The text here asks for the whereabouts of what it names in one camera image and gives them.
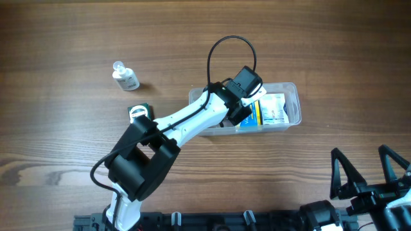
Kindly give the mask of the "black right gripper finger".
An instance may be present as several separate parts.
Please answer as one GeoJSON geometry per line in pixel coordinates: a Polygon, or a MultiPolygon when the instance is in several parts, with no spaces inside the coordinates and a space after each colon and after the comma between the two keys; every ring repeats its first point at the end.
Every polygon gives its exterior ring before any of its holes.
{"type": "Polygon", "coordinates": [[[358,196],[361,187],[367,185],[365,178],[338,148],[334,148],[331,151],[331,169],[329,197],[332,200],[345,200],[358,196]],[[347,177],[347,182],[345,184],[341,183],[340,167],[342,167],[347,177]]]}
{"type": "Polygon", "coordinates": [[[394,169],[391,165],[391,160],[393,160],[397,165],[399,165],[402,169],[405,170],[406,176],[410,172],[410,162],[405,160],[401,155],[396,153],[387,145],[381,145],[378,148],[378,153],[380,155],[383,174],[385,177],[385,181],[387,183],[393,183],[398,180],[398,177],[396,176],[394,169]]]}

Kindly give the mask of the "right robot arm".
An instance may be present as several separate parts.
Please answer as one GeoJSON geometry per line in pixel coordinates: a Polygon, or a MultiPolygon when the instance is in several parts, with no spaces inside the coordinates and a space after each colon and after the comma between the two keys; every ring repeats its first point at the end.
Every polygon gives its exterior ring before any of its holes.
{"type": "Polygon", "coordinates": [[[377,230],[410,230],[410,162],[384,144],[378,153],[385,183],[369,185],[348,158],[333,149],[329,197],[350,199],[347,215],[369,214],[377,230]]]}

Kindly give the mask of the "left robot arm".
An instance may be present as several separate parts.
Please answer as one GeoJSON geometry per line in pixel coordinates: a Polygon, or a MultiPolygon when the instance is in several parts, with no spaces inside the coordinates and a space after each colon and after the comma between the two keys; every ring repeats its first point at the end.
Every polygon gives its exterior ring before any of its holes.
{"type": "Polygon", "coordinates": [[[134,119],[104,165],[114,188],[105,215],[111,230],[130,230],[140,220],[143,200],[158,188],[181,147],[203,130],[228,119],[232,125],[252,112],[265,94],[262,79],[245,66],[234,79],[210,83],[192,104],[167,117],[134,119]]]}

